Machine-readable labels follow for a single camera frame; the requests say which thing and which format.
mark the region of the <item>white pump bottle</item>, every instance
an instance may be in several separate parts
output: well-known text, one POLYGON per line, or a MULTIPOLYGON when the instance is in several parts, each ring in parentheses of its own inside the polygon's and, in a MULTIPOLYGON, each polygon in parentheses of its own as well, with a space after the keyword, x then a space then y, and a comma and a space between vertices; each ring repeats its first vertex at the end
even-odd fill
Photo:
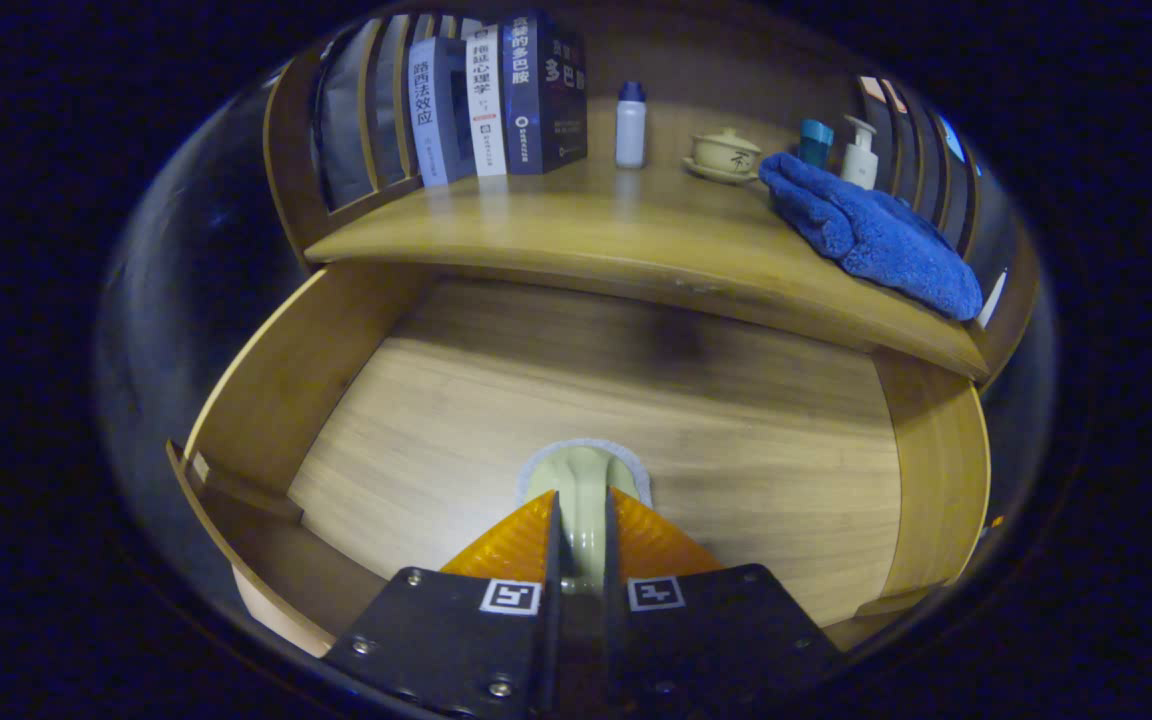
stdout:
POLYGON ((847 151, 842 156, 841 179, 852 184, 859 184, 865 190, 873 190, 874 181, 878 180, 878 156, 870 150, 872 146, 874 127, 864 120, 844 115, 847 122, 856 128, 856 138, 847 145, 847 151))

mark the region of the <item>wooden shelf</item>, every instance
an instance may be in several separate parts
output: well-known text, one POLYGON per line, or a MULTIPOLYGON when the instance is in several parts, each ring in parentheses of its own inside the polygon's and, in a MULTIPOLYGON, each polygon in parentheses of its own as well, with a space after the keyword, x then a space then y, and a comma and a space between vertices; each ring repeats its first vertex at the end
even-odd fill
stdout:
POLYGON ((462 179, 372 210, 305 256, 525 270, 691 296, 695 309, 736 302, 758 310, 722 314, 987 374, 963 325, 820 258, 773 213, 763 183, 723 185, 677 167, 582 160, 545 176, 462 179))
POLYGON ((574 437, 630 447, 660 514, 723 564, 766 564, 817 623, 882 592, 901 475, 870 356, 591 293, 435 285, 353 379, 288 497, 381 578, 440 568, 515 509, 532 452, 574 437))

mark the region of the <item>blue towel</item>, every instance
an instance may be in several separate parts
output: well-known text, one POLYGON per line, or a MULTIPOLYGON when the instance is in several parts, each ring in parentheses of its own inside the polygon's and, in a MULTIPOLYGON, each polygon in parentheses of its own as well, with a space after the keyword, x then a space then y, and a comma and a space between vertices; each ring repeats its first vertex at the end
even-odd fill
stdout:
POLYGON ((980 283, 937 226, 895 197, 778 152, 758 177, 771 188, 776 213, 819 255, 847 273, 922 301, 955 320, 980 313, 980 283))

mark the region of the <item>book spine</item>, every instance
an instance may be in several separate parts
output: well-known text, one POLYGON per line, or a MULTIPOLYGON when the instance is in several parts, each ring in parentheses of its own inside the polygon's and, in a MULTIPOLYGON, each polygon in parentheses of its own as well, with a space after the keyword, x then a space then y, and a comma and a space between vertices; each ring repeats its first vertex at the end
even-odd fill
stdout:
POLYGON ((511 15, 500 37, 500 82, 503 85, 503 135, 509 172, 544 173, 540 146, 540 22, 536 13, 511 15))
POLYGON ((434 91, 435 40, 430 37, 411 46, 408 55, 408 93, 411 96, 412 141, 425 184, 447 184, 444 145, 439 142, 438 104, 434 91))
POLYGON ((479 176, 502 176, 506 173, 498 36, 498 26, 476 29, 465 46, 473 162, 479 176))

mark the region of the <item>white bottle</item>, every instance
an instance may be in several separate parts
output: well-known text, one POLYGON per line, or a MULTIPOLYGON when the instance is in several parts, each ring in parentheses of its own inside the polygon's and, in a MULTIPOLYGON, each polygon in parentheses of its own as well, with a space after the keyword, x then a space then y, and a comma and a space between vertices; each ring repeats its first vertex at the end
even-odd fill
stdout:
POLYGON ((844 115, 844 120, 856 128, 856 141, 847 146, 842 156, 842 174, 839 177, 859 184, 865 190, 873 190, 878 180, 878 156, 874 156, 874 151, 869 147, 873 143, 874 132, 878 131, 872 124, 851 115, 844 115))
POLYGON ((647 99, 639 83, 627 82, 621 88, 621 101, 616 104, 617 168, 641 168, 646 160, 647 99))

